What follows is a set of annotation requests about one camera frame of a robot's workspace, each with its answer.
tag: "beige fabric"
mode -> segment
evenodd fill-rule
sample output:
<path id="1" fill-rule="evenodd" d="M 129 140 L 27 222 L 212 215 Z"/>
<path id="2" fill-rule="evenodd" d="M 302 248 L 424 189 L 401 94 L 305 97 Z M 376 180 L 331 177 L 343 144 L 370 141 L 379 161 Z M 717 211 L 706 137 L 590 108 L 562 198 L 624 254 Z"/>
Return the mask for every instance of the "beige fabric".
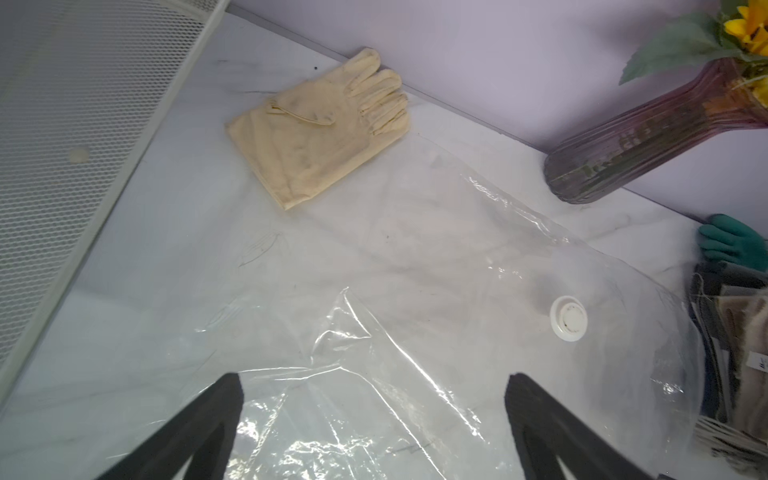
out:
<path id="1" fill-rule="evenodd" d="M 227 133 L 285 209 L 309 200 L 409 129 L 400 76 L 366 48 L 232 120 Z"/>
<path id="2" fill-rule="evenodd" d="M 736 396 L 733 426 L 759 439 L 768 437 L 768 374 L 746 365 L 749 352 L 768 355 L 768 290 L 752 298 L 744 310 L 741 386 Z"/>

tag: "stack of fabric samples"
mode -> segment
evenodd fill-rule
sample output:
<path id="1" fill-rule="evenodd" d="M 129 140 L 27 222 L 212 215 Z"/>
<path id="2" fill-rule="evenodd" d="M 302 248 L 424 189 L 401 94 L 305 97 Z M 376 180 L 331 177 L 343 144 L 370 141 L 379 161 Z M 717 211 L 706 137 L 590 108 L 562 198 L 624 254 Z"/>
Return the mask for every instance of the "stack of fabric samples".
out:
<path id="1" fill-rule="evenodd" d="M 768 475 L 765 242 L 724 215 L 710 219 L 700 233 L 710 261 L 696 266 L 688 291 L 689 314 L 706 353 L 697 438 L 740 472 Z"/>

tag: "clear plastic vacuum bag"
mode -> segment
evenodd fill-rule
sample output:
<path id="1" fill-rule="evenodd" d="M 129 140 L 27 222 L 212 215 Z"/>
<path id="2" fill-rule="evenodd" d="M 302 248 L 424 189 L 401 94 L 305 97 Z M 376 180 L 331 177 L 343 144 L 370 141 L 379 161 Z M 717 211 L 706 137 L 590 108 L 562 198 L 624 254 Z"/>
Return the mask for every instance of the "clear plastic vacuum bag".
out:
<path id="1" fill-rule="evenodd" d="M 232 479 L 522 478 L 516 372 L 649 473 L 686 448 L 703 366 L 681 302 L 418 135 L 288 212 L 234 152 L 155 153 L 11 398 L 4 471 L 94 476 L 229 371 Z"/>

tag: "green artificial leaf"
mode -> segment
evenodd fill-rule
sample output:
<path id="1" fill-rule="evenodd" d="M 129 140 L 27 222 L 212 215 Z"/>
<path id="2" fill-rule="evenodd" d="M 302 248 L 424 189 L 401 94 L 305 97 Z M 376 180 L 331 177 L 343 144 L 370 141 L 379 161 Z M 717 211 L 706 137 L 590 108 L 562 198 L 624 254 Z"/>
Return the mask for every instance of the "green artificial leaf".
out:
<path id="1" fill-rule="evenodd" d="M 704 12 L 693 12 L 674 19 L 640 47 L 624 67 L 619 84 L 670 68 L 742 54 L 738 47 L 720 44 L 717 20 Z"/>
<path id="2" fill-rule="evenodd" d="M 746 4 L 747 0 L 720 0 L 720 11 L 728 17 L 728 20 L 731 20 L 736 15 L 741 18 L 737 7 L 745 7 Z"/>

